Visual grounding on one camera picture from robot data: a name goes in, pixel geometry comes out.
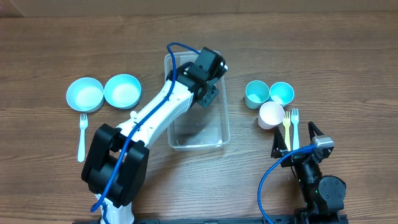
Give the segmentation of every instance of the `blue cable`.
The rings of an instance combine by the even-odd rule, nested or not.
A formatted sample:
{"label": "blue cable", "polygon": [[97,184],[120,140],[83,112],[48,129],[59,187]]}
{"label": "blue cable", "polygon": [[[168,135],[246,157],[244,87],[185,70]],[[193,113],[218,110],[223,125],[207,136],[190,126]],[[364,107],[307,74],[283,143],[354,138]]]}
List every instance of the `blue cable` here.
{"label": "blue cable", "polygon": [[115,165],[115,167],[114,167],[114,169],[113,169],[113,171],[112,171],[111,177],[109,178],[108,183],[107,183],[106,186],[105,186],[104,192],[101,194],[101,197],[99,198],[99,200],[92,206],[91,212],[95,212],[95,211],[100,207],[100,205],[103,203],[104,199],[106,198],[106,196],[107,196],[109,190],[111,189],[112,183],[113,183],[113,181],[114,181],[116,175],[117,175],[118,172],[119,172],[120,166],[121,166],[122,161],[123,161],[124,154],[127,152],[127,149],[128,149],[127,147],[128,147],[128,145],[129,145],[130,140],[131,140],[132,136],[134,135],[134,133],[135,133],[135,132],[145,123],[145,121],[147,121],[147,120],[148,120],[148,119],[149,119],[149,118],[150,118],[150,117],[151,117],[151,116],[152,116],[152,115],[153,115],[153,114],[166,102],[166,101],[169,100],[169,97],[170,97],[170,95],[171,95],[172,92],[173,92],[174,85],[175,85],[175,80],[177,79],[177,66],[176,66],[176,64],[175,64],[175,57],[174,57],[174,54],[173,54],[173,52],[172,52],[172,50],[171,50],[171,48],[170,48],[170,47],[173,46],[173,45],[178,45],[178,46],[180,46],[180,47],[183,47],[183,48],[186,48],[186,49],[188,49],[188,50],[191,50],[191,51],[195,52],[196,54],[199,54],[199,51],[197,51],[197,50],[195,50],[195,49],[193,49],[193,48],[191,48],[191,47],[189,47],[189,46],[187,46],[187,45],[185,45],[185,44],[181,44],[181,43],[178,43],[178,42],[172,42],[172,43],[169,43],[169,44],[167,45],[167,51],[169,51],[169,53],[170,53],[170,55],[171,55],[171,57],[172,57],[172,61],[173,61],[173,80],[172,80],[172,84],[171,84],[171,86],[170,86],[169,92],[166,94],[166,97],[165,97],[157,106],[155,106],[154,109],[152,109],[152,111],[150,111],[142,120],[140,120],[140,122],[138,122],[138,123],[133,127],[133,129],[131,130],[130,134],[127,136],[126,141],[125,141],[124,144],[123,144],[122,151],[120,152],[118,161],[117,161],[117,163],[116,163],[116,165]]}
{"label": "blue cable", "polygon": [[259,208],[260,208],[260,211],[261,211],[262,215],[264,216],[264,218],[266,218],[266,220],[267,220],[270,224],[274,224],[274,223],[273,223],[273,222],[271,221],[271,219],[268,217],[268,215],[266,214],[266,212],[264,211],[264,209],[262,208],[262,205],[261,205],[261,189],[262,189],[262,185],[263,185],[264,181],[266,180],[268,174],[271,173],[271,171],[272,171],[273,169],[275,169],[275,167],[277,167],[282,161],[284,161],[286,158],[290,157],[291,155],[293,155],[293,154],[295,154],[295,153],[299,153],[299,152],[302,152],[302,153],[309,153],[309,152],[312,152],[314,149],[315,149],[315,146],[314,146],[314,145],[309,145],[309,146],[304,146],[303,148],[300,148],[300,149],[291,151],[290,153],[286,154],[284,157],[280,158],[280,159],[278,160],[278,162],[276,162],[274,165],[272,165],[272,167],[270,167],[270,168],[267,170],[267,172],[262,176],[262,179],[261,179],[260,184],[259,184],[259,190],[257,191],[257,202],[258,202],[258,204],[259,204]]}
{"label": "blue cable", "polygon": [[102,209],[104,210],[104,215],[102,216],[102,219],[104,220],[105,224],[110,224],[108,218],[106,218],[106,213],[108,212],[108,205],[105,202],[103,202],[101,205]]}

